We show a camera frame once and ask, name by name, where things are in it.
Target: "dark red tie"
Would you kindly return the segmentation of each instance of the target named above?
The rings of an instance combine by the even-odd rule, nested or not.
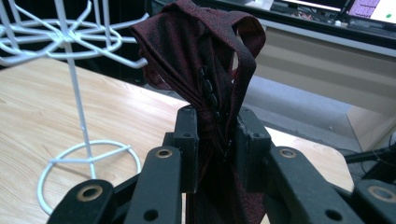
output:
[[[132,32],[148,60],[148,84],[177,92],[197,110],[199,185],[187,195],[186,223],[260,223],[262,194],[243,190],[232,159],[236,116],[265,43],[260,23],[179,0]]]

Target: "computer monitor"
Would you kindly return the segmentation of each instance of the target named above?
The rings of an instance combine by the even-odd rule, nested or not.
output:
[[[346,14],[396,25],[396,0],[355,0],[347,8]]]
[[[341,12],[347,4],[348,0],[281,0],[303,7],[314,7],[335,12]]]

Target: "brass grommet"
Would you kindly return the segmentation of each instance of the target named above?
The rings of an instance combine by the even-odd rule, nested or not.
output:
[[[158,150],[158,151],[155,153],[155,155],[156,155],[158,158],[165,159],[165,158],[168,158],[168,157],[172,156],[172,151],[169,150],[169,149],[163,148],[163,149]]]
[[[282,149],[280,149],[280,150],[279,150],[279,154],[280,154],[281,156],[283,156],[283,157],[290,158],[290,159],[297,156],[297,154],[296,154],[293,150],[290,150],[290,149],[288,149],[288,148],[282,148]]]
[[[389,189],[385,189],[379,186],[370,186],[368,190],[371,195],[373,195],[378,200],[387,203],[396,203],[396,194]]]
[[[85,186],[78,191],[77,200],[80,202],[90,202],[99,197],[103,192],[103,188],[100,185],[89,185]]]

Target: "wooden table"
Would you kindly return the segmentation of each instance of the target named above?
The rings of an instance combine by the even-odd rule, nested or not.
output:
[[[91,140],[109,139],[146,154],[172,132],[176,113],[186,102],[78,68],[78,80]],[[37,180],[50,159],[83,142],[78,112],[65,63],[41,59],[0,72],[0,223],[45,223],[35,194]],[[337,151],[269,130],[276,145],[296,147],[326,179],[345,189],[353,183]],[[93,147],[95,155],[110,147]],[[80,150],[71,158],[86,158]],[[135,174],[128,153],[96,163],[98,178],[114,186]],[[90,178],[86,164],[57,165],[44,187],[54,207],[68,190]]]

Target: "circular wire base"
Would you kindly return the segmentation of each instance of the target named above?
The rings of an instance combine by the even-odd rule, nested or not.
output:
[[[95,140],[95,141],[90,141],[90,146],[95,146],[95,145],[111,145],[111,146],[116,146],[119,147],[115,150],[109,151],[105,154],[102,154],[100,156],[97,157],[91,157],[91,158],[87,158],[87,159],[65,159],[64,157],[66,157],[67,155],[85,147],[85,143],[81,143],[78,144],[76,146],[70,147],[69,149],[65,150],[64,152],[62,152],[61,154],[59,154],[57,157],[55,157],[52,160],[49,160],[49,164],[47,165],[47,167],[44,169],[43,173],[41,174],[40,178],[38,179],[38,184],[37,184],[37,198],[38,198],[38,203],[40,204],[41,208],[44,210],[44,212],[46,212],[48,215],[50,215],[52,213],[52,208],[50,208],[48,206],[48,204],[46,203],[45,199],[44,199],[44,183],[47,179],[47,176],[49,175],[50,171],[52,170],[52,167],[56,164],[56,163],[88,163],[91,166],[91,177],[92,179],[96,178],[96,174],[94,171],[94,163],[96,161],[100,161],[103,160],[107,157],[110,156],[114,156],[117,155],[121,152],[124,151],[128,151],[129,154],[131,154],[131,156],[134,158],[134,161],[136,163],[136,173],[140,173],[141,171],[141,164],[140,164],[140,160],[137,157],[137,155],[134,153],[133,150],[131,150],[130,146],[126,146],[122,143],[119,142],[114,142],[114,141],[110,141],[110,140]]]

